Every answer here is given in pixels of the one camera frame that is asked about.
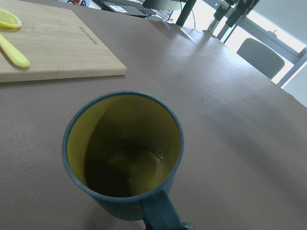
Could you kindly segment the dark blue yellow-lined mug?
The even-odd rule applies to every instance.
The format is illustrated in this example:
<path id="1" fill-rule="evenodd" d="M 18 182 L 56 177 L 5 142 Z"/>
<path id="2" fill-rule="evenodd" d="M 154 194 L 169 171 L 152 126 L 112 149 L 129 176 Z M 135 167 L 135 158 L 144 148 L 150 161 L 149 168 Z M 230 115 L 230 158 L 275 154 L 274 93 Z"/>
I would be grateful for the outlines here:
<path id="1" fill-rule="evenodd" d="M 191 230 L 168 196 L 183 154 L 174 112 L 143 92 L 114 92 L 70 121 L 62 156 L 71 179 L 112 216 L 148 230 Z"/>

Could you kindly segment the black keyboard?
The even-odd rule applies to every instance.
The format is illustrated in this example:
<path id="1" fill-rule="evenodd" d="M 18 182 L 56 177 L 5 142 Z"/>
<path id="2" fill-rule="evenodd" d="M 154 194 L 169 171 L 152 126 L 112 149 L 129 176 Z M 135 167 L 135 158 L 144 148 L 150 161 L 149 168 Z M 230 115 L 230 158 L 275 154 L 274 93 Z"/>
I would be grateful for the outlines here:
<path id="1" fill-rule="evenodd" d="M 142 4 L 129 0 L 99 0 L 99 4 L 102 10 L 130 16 L 146 18 L 157 15 L 155 11 L 143 7 Z"/>

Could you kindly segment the bamboo cutting board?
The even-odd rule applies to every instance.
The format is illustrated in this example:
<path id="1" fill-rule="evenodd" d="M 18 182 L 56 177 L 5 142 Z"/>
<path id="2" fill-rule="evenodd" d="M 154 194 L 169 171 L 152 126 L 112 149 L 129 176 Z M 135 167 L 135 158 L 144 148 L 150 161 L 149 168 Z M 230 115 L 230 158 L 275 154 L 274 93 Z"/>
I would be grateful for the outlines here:
<path id="1" fill-rule="evenodd" d="M 127 68 L 71 10 L 21 0 L 2 0 L 0 7 L 18 16 L 20 29 L 0 33 L 30 61 L 16 67 L 0 54 L 0 81 L 39 81 L 124 75 Z"/>

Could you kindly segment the grey office chair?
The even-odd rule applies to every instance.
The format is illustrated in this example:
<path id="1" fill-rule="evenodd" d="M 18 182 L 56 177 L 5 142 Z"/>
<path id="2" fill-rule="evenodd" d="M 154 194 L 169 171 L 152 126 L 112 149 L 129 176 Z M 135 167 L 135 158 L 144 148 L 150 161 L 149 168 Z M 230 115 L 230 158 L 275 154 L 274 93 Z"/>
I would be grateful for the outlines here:
<path id="1" fill-rule="evenodd" d="M 247 38 L 236 52 L 270 80 L 285 66 L 285 61 L 263 43 Z"/>

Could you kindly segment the yellow toy knife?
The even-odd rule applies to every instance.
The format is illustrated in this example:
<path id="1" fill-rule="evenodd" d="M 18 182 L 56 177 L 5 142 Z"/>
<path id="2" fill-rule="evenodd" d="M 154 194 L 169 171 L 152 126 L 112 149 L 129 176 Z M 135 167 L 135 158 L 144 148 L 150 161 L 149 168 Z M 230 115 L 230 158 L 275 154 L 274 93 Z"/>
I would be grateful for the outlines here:
<path id="1" fill-rule="evenodd" d="M 14 45 L 12 45 L 3 35 L 0 35 L 0 47 L 9 60 L 21 69 L 30 67 L 30 61 Z"/>

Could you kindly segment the lemon slice on knife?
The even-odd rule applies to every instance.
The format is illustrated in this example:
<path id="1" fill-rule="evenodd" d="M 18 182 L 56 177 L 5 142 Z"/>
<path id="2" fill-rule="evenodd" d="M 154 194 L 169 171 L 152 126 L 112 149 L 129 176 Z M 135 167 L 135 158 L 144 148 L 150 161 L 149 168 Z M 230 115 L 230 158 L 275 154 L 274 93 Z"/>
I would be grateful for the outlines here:
<path id="1" fill-rule="evenodd" d="M 0 10 L 0 26 L 3 28 L 19 29 L 22 27 L 22 21 L 13 13 L 1 9 Z"/>

